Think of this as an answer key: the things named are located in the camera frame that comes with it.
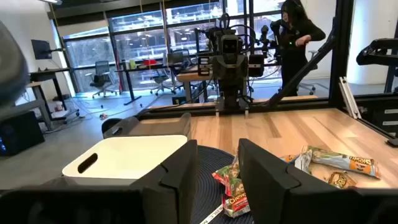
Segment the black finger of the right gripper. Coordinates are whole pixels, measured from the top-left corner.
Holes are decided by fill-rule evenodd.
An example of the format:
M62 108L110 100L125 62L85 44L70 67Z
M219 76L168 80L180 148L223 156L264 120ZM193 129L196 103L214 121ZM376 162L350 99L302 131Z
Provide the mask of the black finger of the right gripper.
M231 89L231 75L225 73L220 75L220 92L226 93Z
M242 74L236 74L234 78L234 89L237 93L243 93L246 84L246 76Z

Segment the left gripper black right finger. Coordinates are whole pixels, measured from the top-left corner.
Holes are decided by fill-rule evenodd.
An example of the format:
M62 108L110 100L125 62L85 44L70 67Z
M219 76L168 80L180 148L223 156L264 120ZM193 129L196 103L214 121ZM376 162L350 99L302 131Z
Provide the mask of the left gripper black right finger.
M362 223L354 190L337 189L248 139L239 140L238 157L255 223Z

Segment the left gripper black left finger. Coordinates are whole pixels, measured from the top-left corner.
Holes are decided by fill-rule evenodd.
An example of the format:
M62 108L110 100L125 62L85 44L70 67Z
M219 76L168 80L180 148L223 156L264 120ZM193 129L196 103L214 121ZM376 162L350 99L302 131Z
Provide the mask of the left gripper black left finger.
M198 144L189 140L130 186L132 223L190 223L197 187Z

